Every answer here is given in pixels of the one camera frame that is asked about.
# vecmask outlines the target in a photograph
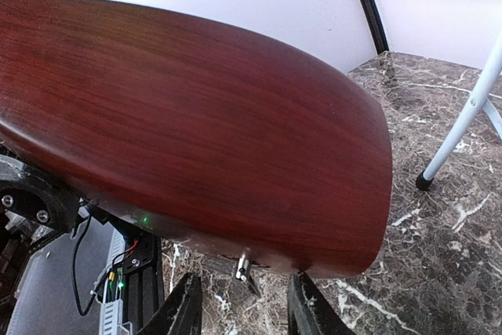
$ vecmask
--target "screw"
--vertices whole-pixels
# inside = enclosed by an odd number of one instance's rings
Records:
[[[44,209],[38,211],[37,220],[42,224],[45,224],[47,221],[49,221],[49,214],[47,213],[47,211],[45,211]]]
[[[10,195],[4,195],[4,197],[2,198],[2,205],[5,208],[12,207],[14,205],[14,198]]]

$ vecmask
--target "reddish-brown wood grain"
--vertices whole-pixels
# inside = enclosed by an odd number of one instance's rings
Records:
[[[225,24],[0,0],[0,135],[128,221],[276,271],[354,275],[384,235],[380,105],[320,60]]]

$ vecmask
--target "marble floor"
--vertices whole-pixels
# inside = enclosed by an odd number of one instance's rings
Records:
[[[394,190],[380,254],[363,275],[317,280],[358,335],[502,334],[502,143],[476,117],[429,192],[417,174],[464,106],[479,70],[384,53],[349,76],[387,116]],[[502,109],[502,80],[492,96]],[[230,278],[231,264],[166,242],[166,291],[186,271],[202,277],[205,335],[287,334],[286,277],[255,272],[262,298]]]

